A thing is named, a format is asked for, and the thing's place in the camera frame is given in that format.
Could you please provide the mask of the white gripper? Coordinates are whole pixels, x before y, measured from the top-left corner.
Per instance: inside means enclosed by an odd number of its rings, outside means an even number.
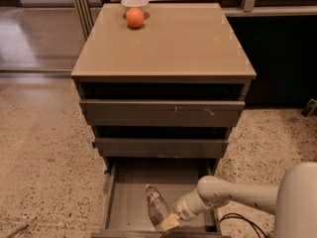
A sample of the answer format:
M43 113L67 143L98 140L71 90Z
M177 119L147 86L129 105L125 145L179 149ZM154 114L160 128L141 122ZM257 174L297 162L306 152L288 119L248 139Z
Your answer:
M195 218L202 211L201 198L197 193L187 193L181 197L175 205L175 213L171 213L158 226L162 232L177 227L179 218L189 221Z

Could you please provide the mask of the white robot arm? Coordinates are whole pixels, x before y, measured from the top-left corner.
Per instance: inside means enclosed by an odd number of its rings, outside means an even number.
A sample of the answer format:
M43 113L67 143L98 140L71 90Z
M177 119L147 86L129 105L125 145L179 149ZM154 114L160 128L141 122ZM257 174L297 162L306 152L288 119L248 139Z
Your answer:
M205 176L195 190L178 200L159 227L170 230L229 200L272 214L273 238L317 238L317 164L312 162L289 169L278 185L233 183Z

